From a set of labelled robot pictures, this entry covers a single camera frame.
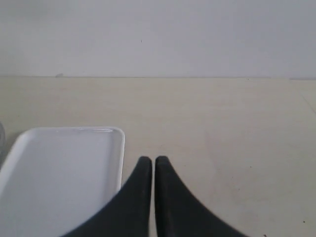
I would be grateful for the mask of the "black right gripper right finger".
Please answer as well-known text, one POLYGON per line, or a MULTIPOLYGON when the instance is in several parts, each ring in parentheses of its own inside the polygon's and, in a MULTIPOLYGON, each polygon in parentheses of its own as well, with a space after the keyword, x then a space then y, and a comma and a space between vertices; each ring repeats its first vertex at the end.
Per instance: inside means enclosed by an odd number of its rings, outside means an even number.
POLYGON ((159 237, 243 237, 185 186, 166 156, 155 160, 155 219, 159 237))

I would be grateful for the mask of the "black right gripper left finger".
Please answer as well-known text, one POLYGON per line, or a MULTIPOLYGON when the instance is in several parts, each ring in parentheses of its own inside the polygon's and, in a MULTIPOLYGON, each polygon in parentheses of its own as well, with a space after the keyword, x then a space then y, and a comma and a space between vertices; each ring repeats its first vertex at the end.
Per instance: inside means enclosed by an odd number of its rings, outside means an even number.
POLYGON ((147 237, 152 191, 152 161, 140 157, 119 192, 66 237, 147 237))

